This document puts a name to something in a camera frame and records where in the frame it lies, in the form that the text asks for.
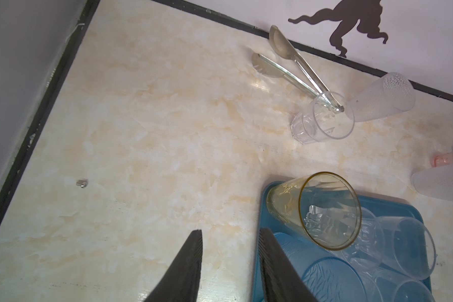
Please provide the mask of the metal serving tongs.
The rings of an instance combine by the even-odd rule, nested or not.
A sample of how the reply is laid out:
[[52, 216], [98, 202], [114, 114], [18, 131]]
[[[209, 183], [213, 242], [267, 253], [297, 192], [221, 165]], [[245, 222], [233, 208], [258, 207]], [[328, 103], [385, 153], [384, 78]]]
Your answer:
[[253, 52], [251, 63], [258, 73], [270, 78], [285, 79], [311, 97], [319, 96], [328, 107], [332, 108], [334, 113], [345, 112], [345, 106], [341, 104], [341, 100], [327, 88], [307, 60], [294, 48], [276, 25], [272, 25], [269, 29], [269, 45], [280, 58], [289, 60], [296, 65], [299, 72], [293, 72], [273, 59]]

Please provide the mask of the clear glass back tall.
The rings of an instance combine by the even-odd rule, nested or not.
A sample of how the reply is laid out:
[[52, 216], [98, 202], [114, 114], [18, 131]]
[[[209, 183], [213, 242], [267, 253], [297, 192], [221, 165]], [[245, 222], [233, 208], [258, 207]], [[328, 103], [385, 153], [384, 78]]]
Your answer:
[[387, 73], [349, 100], [357, 123], [409, 111], [415, 102], [411, 82], [397, 72]]

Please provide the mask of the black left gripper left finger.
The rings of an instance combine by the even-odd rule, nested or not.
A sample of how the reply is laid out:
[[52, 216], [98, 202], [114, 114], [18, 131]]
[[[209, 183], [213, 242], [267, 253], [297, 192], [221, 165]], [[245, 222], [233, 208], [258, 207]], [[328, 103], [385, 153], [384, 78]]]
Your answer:
[[196, 301], [203, 258], [201, 230], [193, 230], [145, 301]]

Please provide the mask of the teal rectangular tray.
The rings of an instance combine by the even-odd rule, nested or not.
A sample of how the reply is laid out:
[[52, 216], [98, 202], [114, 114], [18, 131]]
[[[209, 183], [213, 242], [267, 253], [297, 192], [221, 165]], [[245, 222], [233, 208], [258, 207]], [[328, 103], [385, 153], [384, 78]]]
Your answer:
[[[317, 301], [435, 301], [431, 293], [430, 278], [423, 281], [409, 278], [387, 267], [370, 272], [353, 268], [345, 260], [303, 238], [277, 221], [268, 211], [266, 201], [275, 181], [264, 189], [260, 202], [260, 229], [270, 229], [283, 249], [297, 275]], [[413, 218], [423, 224], [419, 212], [412, 206], [391, 201], [359, 196], [366, 210], [373, 210], [378, 218], [382, 214], [400, 214], [396, 218]], [[408, 243], [408, 255], [415, 260], [427, 260], [422, 235], [415, 235]], [[262, 286], [261, 265], [257, 253], [254, 262], [252, 301], [266, 301]]]

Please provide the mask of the grey blue plastic cup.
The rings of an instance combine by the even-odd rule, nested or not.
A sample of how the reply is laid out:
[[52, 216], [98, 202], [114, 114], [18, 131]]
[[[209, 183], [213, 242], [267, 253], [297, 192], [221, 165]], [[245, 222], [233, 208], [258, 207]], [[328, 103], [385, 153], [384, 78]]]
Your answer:
[[274, 236], [318, 301], [367, 301], [360, 276], [346, 261], [288, 234], [278, 232]]

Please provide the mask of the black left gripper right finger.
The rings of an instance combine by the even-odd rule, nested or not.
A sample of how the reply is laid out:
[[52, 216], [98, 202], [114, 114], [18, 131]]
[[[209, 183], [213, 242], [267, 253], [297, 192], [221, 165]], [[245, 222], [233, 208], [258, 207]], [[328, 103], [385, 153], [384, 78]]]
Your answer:
[[259, 262], [264, 301], [316, 301], [270, 229], [259, 230]]

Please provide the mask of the pink plastic cup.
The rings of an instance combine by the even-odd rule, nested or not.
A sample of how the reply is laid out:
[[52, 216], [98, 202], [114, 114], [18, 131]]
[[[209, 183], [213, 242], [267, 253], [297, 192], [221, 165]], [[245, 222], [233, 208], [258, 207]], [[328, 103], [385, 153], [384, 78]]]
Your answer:
[[440, 167], [453, 164], [453, 152], [435, 156], [432, 161], [433, 167]]

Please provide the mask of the amber yellow tall glass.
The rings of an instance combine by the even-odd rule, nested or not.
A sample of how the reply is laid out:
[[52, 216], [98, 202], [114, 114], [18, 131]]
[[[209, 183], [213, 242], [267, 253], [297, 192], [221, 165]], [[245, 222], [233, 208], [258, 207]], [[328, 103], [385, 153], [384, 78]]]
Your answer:
[[333, 172], [317, 172], [273, 186], [266, 206], [276, 220], [327, 250], [346, 249], [361, 231], [359, 198]]

